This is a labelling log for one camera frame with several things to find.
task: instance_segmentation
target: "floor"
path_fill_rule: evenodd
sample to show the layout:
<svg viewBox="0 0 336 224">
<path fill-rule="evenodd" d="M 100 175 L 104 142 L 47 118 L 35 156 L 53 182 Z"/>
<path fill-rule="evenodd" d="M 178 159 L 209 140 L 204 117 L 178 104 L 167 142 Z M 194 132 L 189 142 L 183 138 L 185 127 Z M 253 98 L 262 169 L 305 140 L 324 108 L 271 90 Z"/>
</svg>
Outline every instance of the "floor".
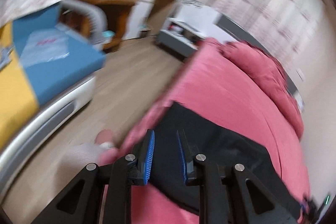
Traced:
<svg viewBox="0 0 336 224">
<path fill-rule="evenodd" d="M 31 223 L 55 197 L 55 174 L 70 146 L 92 142 L 104 128 L 115 132 L 120 145 L 181 65 L 152 38 L 123 42 L 117 52 L 107 54 L 91 103 L 38 150 L 11 187 L 3 208 L 12 222 Z"/>
</svg>

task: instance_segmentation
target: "pink bed sheet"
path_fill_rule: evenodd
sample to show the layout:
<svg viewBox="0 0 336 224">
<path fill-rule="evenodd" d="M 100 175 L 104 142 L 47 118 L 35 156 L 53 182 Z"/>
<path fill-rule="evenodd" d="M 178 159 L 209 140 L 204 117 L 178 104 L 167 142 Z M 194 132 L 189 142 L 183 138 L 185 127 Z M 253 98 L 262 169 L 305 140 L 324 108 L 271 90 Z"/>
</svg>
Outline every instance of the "pink bed sheet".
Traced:
<svg viewBox="0 0 336 224">
<path fill-rule="evenodd" d="M 307 168 L 293 127 L 274 102 L 207 39 L 162 95 L 127 135 L 117 153 L 124 156 L 148 128 L 153 128 L 174 101 L 215 124 L 266 147 L 275 171 L 301 201 L 309 196 Z M 107 154 L 107 164 L 115 160 Z M 132 188 L 132 223 L 198 223 L 198 216 L 179 208 L 152 185 Z"/>
</svg>

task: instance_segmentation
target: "pink pillow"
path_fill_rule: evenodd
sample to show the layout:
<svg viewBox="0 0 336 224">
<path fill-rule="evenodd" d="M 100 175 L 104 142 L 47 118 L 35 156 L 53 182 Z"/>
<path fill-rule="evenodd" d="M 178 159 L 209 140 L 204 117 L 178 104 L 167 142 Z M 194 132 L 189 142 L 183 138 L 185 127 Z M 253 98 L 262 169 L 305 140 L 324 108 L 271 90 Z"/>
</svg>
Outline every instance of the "pink pillow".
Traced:
<svg viewBox="0 0 336 224">
<path fill-rule="evenodd" d="M 274 57 L 247 42 L 223 45 L 222 55 L 245 72 L 278 107 L 301 139 L 303 122 L 295 99 L 288 94 L 285 71 Z"/>
</svg>

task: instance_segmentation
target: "silver bolt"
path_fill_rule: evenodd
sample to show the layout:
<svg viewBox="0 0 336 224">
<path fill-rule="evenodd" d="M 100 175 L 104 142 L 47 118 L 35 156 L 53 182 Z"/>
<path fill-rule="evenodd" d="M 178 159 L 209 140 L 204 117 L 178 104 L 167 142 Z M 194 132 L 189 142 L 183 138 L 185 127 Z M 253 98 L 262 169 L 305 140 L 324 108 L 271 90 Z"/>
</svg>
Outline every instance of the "silver bolt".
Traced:
<svg viewBox="0 0 336 224">
<path fill-rule="evenodd" d="M 125 156 L 125 160 L 128 160 L 128 161 L 135 160 L 135 156 L 133 154 L 128 154 Z"/>
<path fill-rule="evenodd" d="M 235 169 L 236 169 L 237 171 L 242 172 L 242 171 L 244 171 L 245 166 L 242 165 L 242 164 L 236 164 L 236 165 L 235 165 Z"/>
<path fill-rule="evenodd" d="M 206 157 L 205 155 L 203 155 L 203 154 L 198 154 L 198 155 L 196 155 L 196 159 L 197 159 L 197 160 L 200 160 L 200 161 L 205 161 L 206 158 L 207 158 L 207 157 Z"/>
<path fill-rule="evenodd" d="M 86 166 L 86 169 L 87 169 L 88 171 L 93 171 L 93 170 L 96 169 L 96 165 L 95 165 L 95 164 L 88 164 L 88 165 Z"/>
</svg>

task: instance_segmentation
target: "black fabric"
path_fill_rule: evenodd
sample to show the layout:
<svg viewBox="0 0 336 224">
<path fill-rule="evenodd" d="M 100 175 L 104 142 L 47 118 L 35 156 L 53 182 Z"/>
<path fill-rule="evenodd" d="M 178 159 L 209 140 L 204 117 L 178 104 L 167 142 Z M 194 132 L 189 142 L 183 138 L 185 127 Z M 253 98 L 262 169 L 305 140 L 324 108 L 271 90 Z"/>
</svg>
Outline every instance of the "black fabric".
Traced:
<svg viewBox="0 0 336 224">
<path fill-rule="evenodd" d="M 275 172 L 265 147 L 204 119 L 178 103 L 170 107 L 154 128 L 155 148 L 150 177 L 150 183 L 173 202 L 198 214 L 199 187 L 186 187 L 180 171 L 176 132 L 181 129 L 194 154 L 205 154 L 219 165 L 243 164 L 295 219 L 299 218 L 300 204 L 290 195 Z"/>
</svg>

